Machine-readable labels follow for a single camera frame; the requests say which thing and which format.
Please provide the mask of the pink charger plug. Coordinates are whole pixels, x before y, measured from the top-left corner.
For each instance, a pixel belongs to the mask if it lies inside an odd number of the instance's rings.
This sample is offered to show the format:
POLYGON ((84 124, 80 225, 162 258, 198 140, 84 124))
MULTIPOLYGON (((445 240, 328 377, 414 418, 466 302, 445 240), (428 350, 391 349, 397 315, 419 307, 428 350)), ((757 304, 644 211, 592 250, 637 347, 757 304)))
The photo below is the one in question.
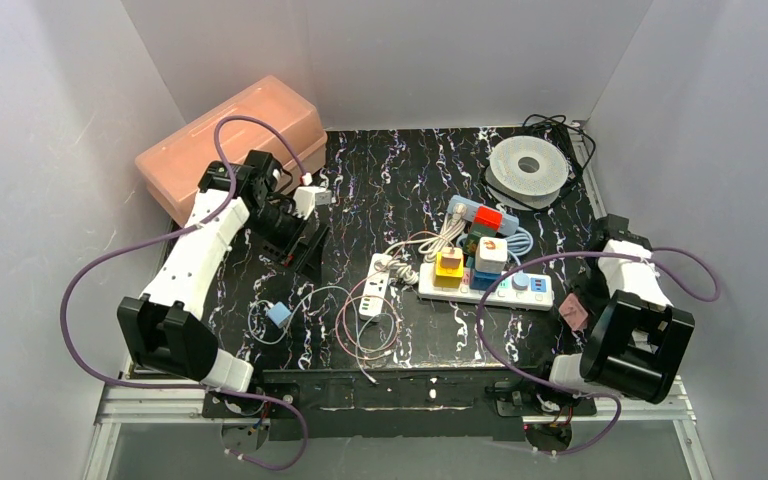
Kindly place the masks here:
POLYGON ((581 332, 587 328, 590 313, 578 296, 570 292, 558 307, 559 314, 572 331, 581 332))

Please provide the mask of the light blue charger plug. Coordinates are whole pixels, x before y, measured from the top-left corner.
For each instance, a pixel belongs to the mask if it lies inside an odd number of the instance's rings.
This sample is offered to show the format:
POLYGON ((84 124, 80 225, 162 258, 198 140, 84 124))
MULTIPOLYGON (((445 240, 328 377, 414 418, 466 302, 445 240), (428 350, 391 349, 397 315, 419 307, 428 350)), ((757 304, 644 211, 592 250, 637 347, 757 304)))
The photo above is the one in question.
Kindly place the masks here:
POLYGON ((284 303, 277 302, 267 309, 266 315, 277 328, 285 328, 290 322, 292 311, 284 303))

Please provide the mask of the small white USB power strip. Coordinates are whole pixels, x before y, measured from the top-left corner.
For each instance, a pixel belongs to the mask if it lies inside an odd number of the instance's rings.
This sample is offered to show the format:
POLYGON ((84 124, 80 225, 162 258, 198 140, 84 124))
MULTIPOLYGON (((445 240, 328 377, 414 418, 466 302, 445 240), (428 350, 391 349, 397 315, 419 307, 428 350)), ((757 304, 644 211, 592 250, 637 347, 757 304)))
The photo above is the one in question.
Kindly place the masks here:
POLYGON ((392 260, 392 256, 383 253, 376 253, 371 258, 358 308, 359 317, 364 321, 373 320, 383 311, 390 284, 388 265, 392 260))

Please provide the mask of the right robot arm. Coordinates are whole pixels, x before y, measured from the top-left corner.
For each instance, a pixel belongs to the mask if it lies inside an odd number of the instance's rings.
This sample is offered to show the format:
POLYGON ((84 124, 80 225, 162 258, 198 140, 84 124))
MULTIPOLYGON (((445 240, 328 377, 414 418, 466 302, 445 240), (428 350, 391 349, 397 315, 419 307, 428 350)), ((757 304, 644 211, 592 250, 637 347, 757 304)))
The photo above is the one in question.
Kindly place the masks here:
POLYGON ((663 293, 650 263, 652 245, 630 231, 627 218, 598 219, 587 248, 595 255, 570 282, 559 313, 589 336, 582 352, 553 360, 549 380, 658 404, 670 391, 695 320, 663 293))

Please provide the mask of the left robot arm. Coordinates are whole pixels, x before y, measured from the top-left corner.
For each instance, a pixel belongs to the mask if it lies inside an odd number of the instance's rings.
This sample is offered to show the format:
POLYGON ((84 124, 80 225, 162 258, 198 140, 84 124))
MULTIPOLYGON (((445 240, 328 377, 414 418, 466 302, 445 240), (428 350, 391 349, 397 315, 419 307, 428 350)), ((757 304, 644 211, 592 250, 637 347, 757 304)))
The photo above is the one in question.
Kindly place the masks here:
POLYGON ((271 260, 312 282, 321 280, 329 228, 322 225, 311 237, 305 232, 314 211, 330 204, 333 194, 299 186, 282 208, 276 190, 282 173, 272 154, 258 150, 241 165, 209 164, 184 235, 140 296, 118 306, 118 323, 137 365, 214 389, 249 389, 253 366, 222 349, 201 318, 216 272, 243 229, 264 241, 271 260))

